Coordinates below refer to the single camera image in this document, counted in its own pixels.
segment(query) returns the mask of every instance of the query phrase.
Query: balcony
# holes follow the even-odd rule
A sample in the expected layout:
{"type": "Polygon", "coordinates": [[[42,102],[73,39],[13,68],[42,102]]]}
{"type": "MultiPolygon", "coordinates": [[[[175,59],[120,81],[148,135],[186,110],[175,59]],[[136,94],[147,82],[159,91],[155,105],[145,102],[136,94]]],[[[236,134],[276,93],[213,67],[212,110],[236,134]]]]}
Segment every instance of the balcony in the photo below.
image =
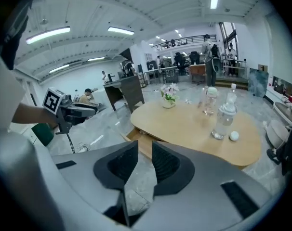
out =
{"type": "MultiPolygon", "coordinates": [[[[217,42],[217,37],[215,34],[210,34],[210,39],[212,42],[217,42]]],[[[182,48],[190,48],[190,46],[193,48],[195,46],[202,46],[202,44],[205,42],[204,35],[198,35],[198,36],[191,36],[186,38],[179,38],[175,39],[173,44],[171,41],[166,41],[161,44],[157,44],[152,46],[152,48],[155,51],[166,51],[171,49],[182,49],[182,48]]]]}

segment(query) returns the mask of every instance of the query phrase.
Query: potted flower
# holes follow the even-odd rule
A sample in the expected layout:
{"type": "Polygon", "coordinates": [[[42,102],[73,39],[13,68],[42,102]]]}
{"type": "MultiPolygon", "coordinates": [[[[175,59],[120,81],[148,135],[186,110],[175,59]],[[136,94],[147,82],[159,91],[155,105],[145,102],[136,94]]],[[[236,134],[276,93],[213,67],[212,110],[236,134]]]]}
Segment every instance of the potted flower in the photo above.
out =
{"type": "Polygon", "coordinates": [[[179,91],[179,88],[174,83],[169,87],[166,85],[161,87],[162,107],[169,109],[175,106],[176,99],[178,98],[175,95],[177,91],[179,91]]]}

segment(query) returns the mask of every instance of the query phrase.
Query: staircase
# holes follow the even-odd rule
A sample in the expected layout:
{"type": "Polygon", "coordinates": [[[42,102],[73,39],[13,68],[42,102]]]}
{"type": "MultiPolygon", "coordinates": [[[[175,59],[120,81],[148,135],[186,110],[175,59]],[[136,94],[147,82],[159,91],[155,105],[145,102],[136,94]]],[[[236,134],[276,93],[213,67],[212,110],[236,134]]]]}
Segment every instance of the staircase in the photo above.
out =
{"type": "Polygon", "coordinates": [[[215,85],[217,87],[231,87],[232,83],[237,85],[237,89],[248,90],[248,80],[239,77],[217,77],[215,85]]]}

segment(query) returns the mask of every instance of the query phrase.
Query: oval wooden tabletop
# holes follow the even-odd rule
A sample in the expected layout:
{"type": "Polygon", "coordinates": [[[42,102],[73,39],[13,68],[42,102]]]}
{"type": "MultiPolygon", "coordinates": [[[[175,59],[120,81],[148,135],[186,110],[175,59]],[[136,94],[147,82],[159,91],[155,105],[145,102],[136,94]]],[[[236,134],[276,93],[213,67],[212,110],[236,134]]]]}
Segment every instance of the oval wooden tabletop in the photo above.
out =
{"type": "Polygon", "coordinates": [[[165,109],[157,100],[137,108],[131,115],[131,122],[161,141],[213,154],[237,166],[256,162],[260,157],[261,142],[250,116],[242,111],[236,114],[229,128],[229,133],[239,133],[236,142],[227,135],[221,141],[211,135],[216,118],[216,114],[206,116],[196,104],[177,102],[175,107],[165,109]]]}

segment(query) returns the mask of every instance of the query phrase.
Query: flower vase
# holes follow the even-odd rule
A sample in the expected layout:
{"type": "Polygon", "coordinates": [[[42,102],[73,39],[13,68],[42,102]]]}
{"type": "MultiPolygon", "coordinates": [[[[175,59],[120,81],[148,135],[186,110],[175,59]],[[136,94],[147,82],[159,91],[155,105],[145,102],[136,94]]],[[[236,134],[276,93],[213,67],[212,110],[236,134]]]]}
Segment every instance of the flower vase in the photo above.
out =
{"type": "Polygon", "coordinates": [[[175,102],[167,101],[165,98],[162,98],[161,105],[163,108],[170,109],[176,105],[175,102]]]}

